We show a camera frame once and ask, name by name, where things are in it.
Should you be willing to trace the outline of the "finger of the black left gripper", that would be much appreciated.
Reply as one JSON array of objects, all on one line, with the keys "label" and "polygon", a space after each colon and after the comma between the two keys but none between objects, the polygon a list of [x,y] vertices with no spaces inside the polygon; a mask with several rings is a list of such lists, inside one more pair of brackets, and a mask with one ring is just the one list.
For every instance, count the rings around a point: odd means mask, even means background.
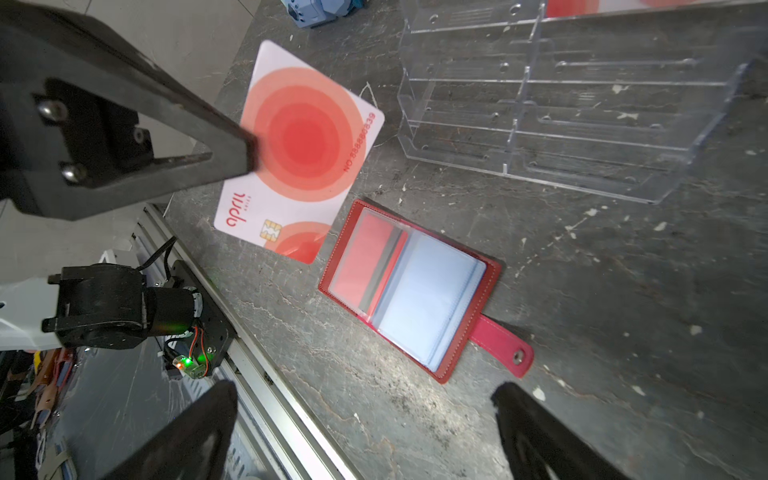
[{"label": "finger of the black left gripper", "polygon": [[80,220],[239,177],[256,138],[94,18],[1,5],[1,197]]}]

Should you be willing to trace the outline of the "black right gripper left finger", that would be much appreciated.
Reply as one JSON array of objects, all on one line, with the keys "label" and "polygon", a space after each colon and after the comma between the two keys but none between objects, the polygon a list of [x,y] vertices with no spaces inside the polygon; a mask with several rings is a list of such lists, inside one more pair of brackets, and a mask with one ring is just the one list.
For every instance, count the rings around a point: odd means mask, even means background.
[{"label": "black right gripper left finger", "polygon": [[215,383],[107,479],[222,479],[238,413],[235,383]]}]

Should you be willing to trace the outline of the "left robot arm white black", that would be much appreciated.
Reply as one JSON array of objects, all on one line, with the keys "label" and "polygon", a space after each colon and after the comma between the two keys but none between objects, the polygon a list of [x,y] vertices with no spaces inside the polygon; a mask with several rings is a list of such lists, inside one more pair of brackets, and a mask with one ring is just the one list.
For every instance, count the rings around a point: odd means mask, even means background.
[{"label": "left robot arm white black", "polygon": [[[256,141],[99,20],[1,5],[1,196],[75,221],[248,173]],[[1,289],[1,346],[130,349],[205,311],[143,266],[65,267]]]}]

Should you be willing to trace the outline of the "clear acrylic tiered card stand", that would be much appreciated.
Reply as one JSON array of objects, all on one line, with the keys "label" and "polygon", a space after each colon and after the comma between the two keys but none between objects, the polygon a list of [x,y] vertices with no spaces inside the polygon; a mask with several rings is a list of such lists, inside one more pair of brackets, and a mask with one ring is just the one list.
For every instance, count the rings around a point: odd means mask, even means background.
[{"label": "clear acrylic tiered card stand", "polygon": [[766,45],[766,3],[547,19],[546,2],[403,3],[405,154],[660,202]]}]

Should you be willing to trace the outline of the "white card red circle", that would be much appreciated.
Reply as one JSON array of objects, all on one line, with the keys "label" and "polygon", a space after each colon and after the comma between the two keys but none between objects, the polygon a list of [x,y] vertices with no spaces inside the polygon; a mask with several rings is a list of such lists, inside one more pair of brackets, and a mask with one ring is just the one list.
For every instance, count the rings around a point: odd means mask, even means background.
[{"label": "white card red circle", "polygon": [[570,18],[635,10],[673,9],[709,4],[733,4],[730,0],[549,0],[546,2],[547,19]]}]

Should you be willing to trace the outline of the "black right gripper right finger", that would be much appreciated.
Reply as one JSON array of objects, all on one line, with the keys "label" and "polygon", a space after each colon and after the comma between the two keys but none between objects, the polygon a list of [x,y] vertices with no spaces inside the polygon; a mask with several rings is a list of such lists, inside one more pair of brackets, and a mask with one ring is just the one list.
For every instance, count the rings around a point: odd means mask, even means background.
[{"label": "black right gripper right finger", "polygon": [[500,442],[515,479],[624,479],[515,383],[500,385],[491,401]]}]

